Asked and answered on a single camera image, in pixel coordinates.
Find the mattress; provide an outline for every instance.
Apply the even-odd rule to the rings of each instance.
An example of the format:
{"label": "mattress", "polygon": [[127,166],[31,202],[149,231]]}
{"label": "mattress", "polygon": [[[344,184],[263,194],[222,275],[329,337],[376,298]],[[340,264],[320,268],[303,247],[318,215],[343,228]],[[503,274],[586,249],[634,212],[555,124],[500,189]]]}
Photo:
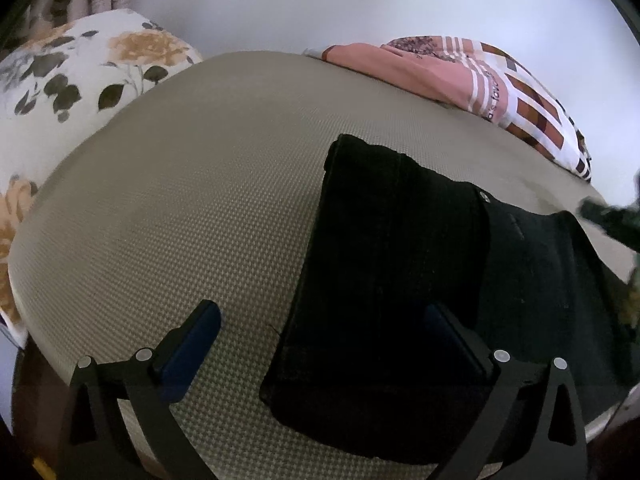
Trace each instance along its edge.
{"label": "mattress", "polygon": [[[9,272],[18,310],[57,373],[69,382],[82,355],[109,362],[153,347],[208,298],[223,328],[172,412],[219,478],[424,478],[430,466],[349,455],[281,426],[258,398],[302,268],[322,164],[341,133],[531,212],[601,199],[467,112],[303,56],[218,56],[124,108],[38,192]],[[584,229],[626,279],[631,251]],[[150,454],[127,403],[122,410]]]}

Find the black cloth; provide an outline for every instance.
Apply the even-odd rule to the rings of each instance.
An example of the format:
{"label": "black cloth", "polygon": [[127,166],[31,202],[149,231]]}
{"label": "black cloth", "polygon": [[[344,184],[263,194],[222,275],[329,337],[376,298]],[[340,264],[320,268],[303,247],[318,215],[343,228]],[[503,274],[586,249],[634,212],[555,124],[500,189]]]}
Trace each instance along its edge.
{"label": "black cloth", "polygon": [[[570,213],[526,212],[353,136],[338,137],[324,169],[289,319],[260,388],[281,423],[355,454],[442,460],[493,379],[461,376],[430,345],[424,313],[436,302],[491,349],[528,362],[563,357],[585,420],[625,397],[638,376],[638,349],[612,305],[625,285]],[[513,410],[494,458],[535,411],[524,402],[535,393]]]}

